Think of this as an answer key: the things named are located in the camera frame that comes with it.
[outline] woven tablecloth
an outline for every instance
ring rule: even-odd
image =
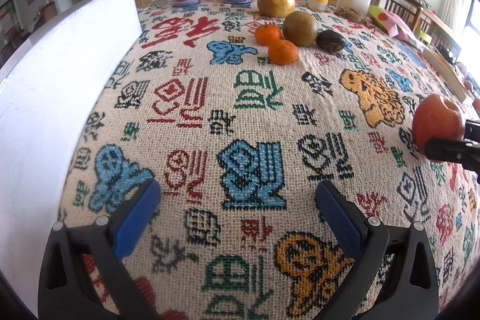
[[[283,20],[260,15],[255,1],[139,9],[143,33],[85,124],[58,218],[90,224],[142,181],[158,180],[161,205],[123,263],[165,320],[312,319],[353,263],[315,206],[324,179],[366,216],[425,225],[440,306],[478,256],[476,175],[426,160],[410,130],[430,93],[466,118],[478,118],[474,109],[421,54],[370,22],[298,9],[342,34],[346,48],[302,47],[297,62],[280,66],[253,36]],[[390,263],[385,257],[360,311]]]

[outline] brown fruit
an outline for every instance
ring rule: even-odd
[[[317,22],[304,11],[294,11],[283,21],[282,32],[296,46],[310,46],[317,38]]]
[[[480,112],[480,98],[475,98],[473,100],[473,107],[477,112]]]
[[[469,92],[473,92],[473,84],[469,80],[464,80],[463,85]]]
[[[283,18],[295,10],[295,0],[257,0],[257,7],[264,16]]]
[[[432,137],[447,140],[462,140],[465,134],[465,119],[457,105],[438,94],[424,98],[413,115],[413,142],[421,153],[425,143]]]

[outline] dried fruit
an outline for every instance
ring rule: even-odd
[[[316,44],[324,51],[334,55],[345,48],[345,38],[336,31],[322,31],[317,34]]]

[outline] white panel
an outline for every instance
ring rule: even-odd
[[[15,53],[7,62],[11,72],[0,82],[0,268],[34,314],[43,252],[78,138],[140,33],[134,0],[88,0],[45,24],[30,37],[29,51],[17,51],[23,58]]]

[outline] red apple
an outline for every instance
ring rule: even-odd
[[[413,142],[421,153],[432,137],[462,140],[465,134],[465,118],[457,105],[438,94],[424,98],[413,115]]]
[[[475,98],[473,100],[473,107],[477,112],[480,112],[480,98]]]
[[[473,84],[469,80],[464,80],[463,85],[469,92],[473,92]]]

